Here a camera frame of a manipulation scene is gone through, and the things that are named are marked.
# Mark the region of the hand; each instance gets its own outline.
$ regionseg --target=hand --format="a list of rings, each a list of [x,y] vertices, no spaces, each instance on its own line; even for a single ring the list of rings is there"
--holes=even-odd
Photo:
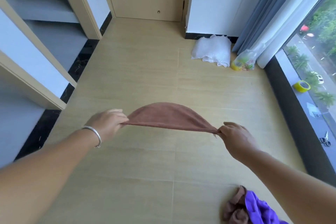
[[[261,151],[254,137],[243,126],[233,122],[224,122],[218,134],[233,158],[244,162],[251,153]]]
[[[122,127],[121,123],[128,121],[127,116],[122,111],[122,109],[111,109],[96,113],[85,125],[93,127],[100,135],[101,140],[105,141],[115,135]]]

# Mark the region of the white car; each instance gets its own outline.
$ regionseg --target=white car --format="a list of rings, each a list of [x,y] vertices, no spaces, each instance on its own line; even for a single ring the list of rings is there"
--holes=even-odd
[[[316,75],[319,84],[323,84],[324,83],[323,77],[320,76],[317,72],[312,72],[312,74]]]

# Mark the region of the brown towel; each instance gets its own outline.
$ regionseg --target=brown towel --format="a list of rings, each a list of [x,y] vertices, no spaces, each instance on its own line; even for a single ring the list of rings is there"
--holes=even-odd
[[[183,105],[159,102],[143,106],[129,116],[123,124],[155,128],[169,128],[217,133],[217,129],[204,118]]]
[[[250,218],[245,206],[246,188],[240,186],[236,195],[226,203],[223,209],[223,221],[228,224],[250,224]]]

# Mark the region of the bangle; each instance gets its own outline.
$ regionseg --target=bangle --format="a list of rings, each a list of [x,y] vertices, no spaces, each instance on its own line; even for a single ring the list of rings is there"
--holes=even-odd
[[[82,126],[81,129],[83,129],[83,128],[90,129],[91,131],[93,131],[96,134],[96,136],[99,139],[99,144],[96,145],[95,147],[100,148],[100,146],[102,145],[102,139],[100,138],[100,135],[98,134],[98,132],[93,127],[90,127],[90,126]]]

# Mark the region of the purple cloth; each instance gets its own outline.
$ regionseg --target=purple cloth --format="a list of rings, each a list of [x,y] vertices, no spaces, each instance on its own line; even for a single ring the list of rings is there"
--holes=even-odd
[[[260,200],[251,190],[246,192],[245,205],[253,224],[288,224],[279,220],[275,211],[265,201]]]

